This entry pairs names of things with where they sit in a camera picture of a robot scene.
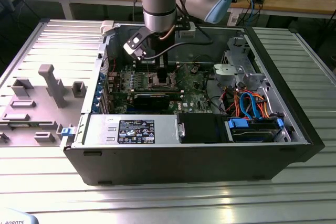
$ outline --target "blue latch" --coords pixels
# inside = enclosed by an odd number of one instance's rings
[[[77,127],[63,128],[61,131],[62,136],[73,136],[75,135]]]
[[[282,119],[278,118],[278,119],[277,119],[277,122],[278,122],[278,124],[279,124],[279,127],[282,129],[283,126],[284,126],[284,125],[283,125],[284,123],[283,123]]]
[[[97,97],[101,97],[101,93],[99,92],[99,90],[96,90],[94,94],[95,94],[95,96],[97,96]]]
[[[105,74],[103,74],[103,73],[99,73],[99,77],[98,77],[99,81],[104,81],[105,78],[106,78],[106,75],[105,75]]]
[[[95,97],[95,98],[93,99],[93,103],[94,103],[94,104],[98,104],[98,103],[99,103],[98,97]]]
[[[248,128],[248,122],[246,119],[242,118],[233,118],[230,119],[229,122],[229,128]]]
[[[93,105],[93,106],[91,107],[91,111],[92,111],[92,113],[98,113],[98,110],[99,110],[99,107],[97,107],[97,106],[95,106],[95,105]]]
[[[97,86],[96,86],[96,90],[101,91],[102,89],[103,89],[102,86],[100,86],[100,85],[97,85]]]

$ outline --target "gray plastic block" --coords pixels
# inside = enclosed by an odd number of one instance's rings
[[[13,109],[14,108],[33,108],[36,106],[36,103],[32,100],[20,100],[20,101],[12,101],[10,105]]]
[[[28,79],[17,78],[12,85],[12,90],[16,94],[19,100],[27,100],[29,99],[29,95],[26,89],[33,89],[34,87],[30,84]]]
[[[0,142],[3,142],[3,143],[8,143],[8,140],[9,140],[9,137],[3,133],[3,132],[0,132]]]
[[[85,97],[86,94],[86,88],[84,85],[84,82],[82,81],[75,81],[72,85],[72,92],[73,92],[73,96],[75,98],[83,98]]]
[[[35,132],[34,138],[38,143],[55,141],[55,138],[51,132]]]
[[[57,107],[64,108],[66,106],[66,102],[63,98],[62,94],[62,88],[58,86],[58,83],[55,79],[55,76],[53,74],[54,67],[50,64],[42,64],[40,68],[38,69],[38,74],[41,75],[49,88],[49,92],[52,94],[52,97],[54,98]]]
[[[42,130],[56,130],[58,127],[56,121],[49,123],[39,123],[38,126],[40,126]]]
[[[17,81],[21,82],[22,86],[26,89],[33,89],[33,85],[30,83],[29,79],[27,78],[17,78]]]
[[[6,130],[11,131],[12,127],[10,127],[8,123],[0,123],[0,130],[1,131],[6,131]]]
[[[35,132],[44,131],[40,128],[40,123],[50,123],[56,121],[58,125],[68,127],[69,124],[77,125],[81,116],[80,111],[84,98],[75,98],[71,86],[65,87],[64,99],[67,102],[66,109],[59,109],[51,97],[46,86],[34,86],[33,89],[27,89],[30,99],[36,103],[33,108],[12,108],[11,102],[19,101],[16,95],[13,95],[10,103],[6,106],[4,114],[29,114],[29,121],[14,123],[14,121],[0,121],[0,132],[4,132],[10,139],[6,146],[58,146],[61,137],[56,134],[57,129],[45,130],[51,132],[55,138],[54,142],[40,142],[35,139]]]
[[[67,91],[67,89],[64,87],[63,82],[62,82],[61,79],[56,79],[56,81],[57,81],[57,86],[58,86],[58,88],[61,90],[62,95],[64,96],[65,93],[66,93],[66,91]],[[46,87],[46,90],[47,90],[48,94],[52,97],[53,95],[50,93],[48,87]]]
[[[28,114],[5,114],[2,117],[3,120],[9,121],[28,121],[29,115]]]
[[[63,129],[63,125],[59,124],[56,129],[56,135],[58,136],[59,139],[62,139],[62,135],[61,135],[62,129]]]

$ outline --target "metal slotted surface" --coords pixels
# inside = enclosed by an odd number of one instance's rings
[[[0,114],[13,96],[11,85],[17,78],[29,78],[34,86],[45,86],[38,74],[41,64],[53,64],[54,75],[64,86],[74,81],[86,85],[90,78],[99,45],[101,22],[51,20],[40,23],[15,58],[8,78],[0,88]]]
[[[292,82],[296,95],[307,95],[307,82]],[[329,94],[333,85],[314,87]],[[329,115],[318,111],[307,114],[311,120]],[[336,223],[336,130],[317,131],[326,140],[322,152],[258,182],[88,186],[57,147],[0,148],[0,205],[33,213],[40,224]]]
[[[286,29],[254,30],[325,145],[335,146],[335,76],[299,35]]]

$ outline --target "black plastic cover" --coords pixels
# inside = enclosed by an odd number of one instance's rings
[[[227,143],[225,117],[212,113],[179,113],[177,121],[184,125],[183,144]]]

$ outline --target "blue drive bracket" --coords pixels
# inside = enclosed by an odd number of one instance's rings
[[[283,127],[283,126],[284,126],[284,125],[283,125],[284,123],[283,123],[283,120],[282,120],[281,118],[278,118],[278,119],[277,119],[277,122],[278,122],[278,125],[279,125],[280,129],[284,128],[284,127]]]
[[[241,118],[233,118],[230,119],[229,122],[229,128],[248,128],[248,122],[246,119]]]
[[[63,128],[61,131],[62,136],[74,136],[76,134],[77,127]]]

